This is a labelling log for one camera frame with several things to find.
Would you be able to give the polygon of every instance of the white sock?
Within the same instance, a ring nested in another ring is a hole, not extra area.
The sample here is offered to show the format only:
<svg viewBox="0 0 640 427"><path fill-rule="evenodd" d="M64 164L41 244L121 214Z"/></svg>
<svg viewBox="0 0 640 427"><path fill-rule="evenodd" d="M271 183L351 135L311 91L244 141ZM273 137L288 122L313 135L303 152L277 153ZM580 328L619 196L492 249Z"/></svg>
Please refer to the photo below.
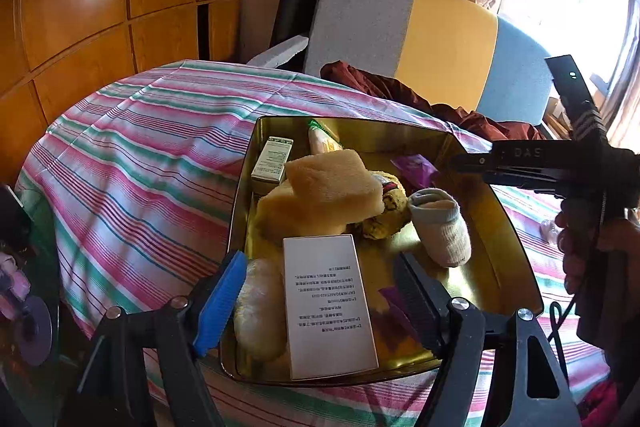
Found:
<svg viewBox="0 0 640 427"><path fill-rule="evenodd" d="M440 188L424 188L409 196L418 237L429 257L444 267L465 264L471 241L458 202Z"/></svg>

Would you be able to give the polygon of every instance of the gray fabric panel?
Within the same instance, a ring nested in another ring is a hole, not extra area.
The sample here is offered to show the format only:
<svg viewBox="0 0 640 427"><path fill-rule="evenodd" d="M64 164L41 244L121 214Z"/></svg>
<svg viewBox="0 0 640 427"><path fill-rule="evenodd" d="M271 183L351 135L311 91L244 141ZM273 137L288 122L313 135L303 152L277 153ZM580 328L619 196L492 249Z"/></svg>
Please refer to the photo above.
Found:
<svg viewBox="0 0 640 427"><path fill-rule="evenodd" d="M305 73L320 76L344 60L371 73L394 76L414 0L318 0L306 50Z"/></svg>

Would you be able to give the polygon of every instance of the yellow sponge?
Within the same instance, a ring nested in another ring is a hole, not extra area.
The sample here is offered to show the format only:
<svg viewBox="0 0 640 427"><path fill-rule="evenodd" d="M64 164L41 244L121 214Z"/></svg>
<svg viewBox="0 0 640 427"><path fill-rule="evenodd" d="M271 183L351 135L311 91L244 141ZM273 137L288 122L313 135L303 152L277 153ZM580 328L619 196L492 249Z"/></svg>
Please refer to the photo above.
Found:
<svg viewBox="0 0 640 427"><path fill-rule="evenodd" d="M288 180L258 200L255 226L263 237L276 244L285 237L340 235L346 229L346 223L327 222L315 214L294 194Z"/></svg>
<svg viewBox="0 0 640 427"><path fill-rule="evenodd" d="M345 149L285 163L295 196L327 223L359 223L382 214L382 184L367 171L360 156Z"/></svg>

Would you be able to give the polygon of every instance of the dark red cloth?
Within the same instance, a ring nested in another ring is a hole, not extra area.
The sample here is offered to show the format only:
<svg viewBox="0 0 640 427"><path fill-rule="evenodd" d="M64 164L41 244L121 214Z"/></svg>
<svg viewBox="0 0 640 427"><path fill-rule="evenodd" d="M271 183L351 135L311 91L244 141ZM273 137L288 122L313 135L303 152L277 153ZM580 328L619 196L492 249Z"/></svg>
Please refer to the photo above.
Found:
<svg viewBox="0 0 640 427"><path fill-rule="evenodd" d="M597 384L578 405L582 427L607 427L618 410L618 390L613 380Z"/></svg>
<svg viewBox="0 0 640 427"><path fill-rule="evenodd" d="M325 64L320 70L320 77L383 100L403 103L489 141L545 139L530 123L495 122L476 111L467 112L462 107L453 109L445 103L431 105L399 80L358 70L342 60Z"/></svg>

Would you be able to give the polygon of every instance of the striped bed sheet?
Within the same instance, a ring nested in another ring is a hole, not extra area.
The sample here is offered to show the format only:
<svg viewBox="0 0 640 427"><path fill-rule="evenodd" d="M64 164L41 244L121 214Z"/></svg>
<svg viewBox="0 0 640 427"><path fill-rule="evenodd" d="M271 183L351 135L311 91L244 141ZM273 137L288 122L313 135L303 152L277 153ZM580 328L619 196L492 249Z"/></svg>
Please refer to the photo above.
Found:
<svg viewBox="0 0 640 427"><path fill-rule="evenodd" d="M17 192L49 202L60 258L62 298L91 335L113 305L133 313L157 309L215 272L226 235L244 151L263 115L349 116L417 124L453 133L470 152L490 143L412 108L372 98L312 76L185 60L115 82L58 118L34 145ZM548 306L563 306L561 254L538 231L558 202L494 187L518 231ZM606 377L601 352L561 330L576 400ZM165 400L155 351L145 353L150 388ZM481 374L467 420L480 425L493 353ZM214 357L203 372L226 424L241 426L412 426L434 372L330 389L244 385L225 377Z"/></svg>

